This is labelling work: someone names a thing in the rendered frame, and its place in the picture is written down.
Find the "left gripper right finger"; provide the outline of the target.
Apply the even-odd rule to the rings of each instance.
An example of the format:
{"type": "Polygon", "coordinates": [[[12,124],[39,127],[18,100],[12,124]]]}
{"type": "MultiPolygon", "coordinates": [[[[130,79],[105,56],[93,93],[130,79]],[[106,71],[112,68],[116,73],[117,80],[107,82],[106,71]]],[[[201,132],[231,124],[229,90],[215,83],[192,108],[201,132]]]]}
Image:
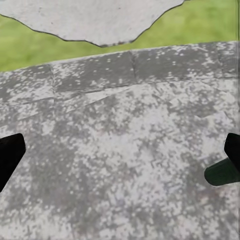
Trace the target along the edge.
{"type": "Polygon", "coordinates": [[[240,173],[240,135],[235,133],[229,133],[227,135],[224,151],[228,155],[228,158],[235,165],[240,173]]]}

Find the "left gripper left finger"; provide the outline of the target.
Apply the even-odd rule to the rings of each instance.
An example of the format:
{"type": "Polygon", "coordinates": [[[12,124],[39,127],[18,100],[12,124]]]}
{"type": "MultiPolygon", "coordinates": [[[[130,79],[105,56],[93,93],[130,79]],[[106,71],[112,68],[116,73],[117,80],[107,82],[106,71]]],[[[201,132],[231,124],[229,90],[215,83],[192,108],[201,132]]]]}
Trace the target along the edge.
{"type": "Polygon", "coordinates": [[[26,153],[22,133],[0,138],[0,193],[26,153]]]}

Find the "insectifuge atomizer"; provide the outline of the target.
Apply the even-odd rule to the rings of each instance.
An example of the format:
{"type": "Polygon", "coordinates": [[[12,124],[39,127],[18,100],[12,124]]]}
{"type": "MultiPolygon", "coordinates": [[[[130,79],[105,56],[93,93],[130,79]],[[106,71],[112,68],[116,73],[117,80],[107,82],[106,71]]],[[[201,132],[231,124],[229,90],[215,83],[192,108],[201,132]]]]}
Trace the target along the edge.
{"type": "Polygon", "coordinates": [[[240,173],[229,157],[209,166],[204,172],[205,179],[213,186],[240,182],[240,173]]]}

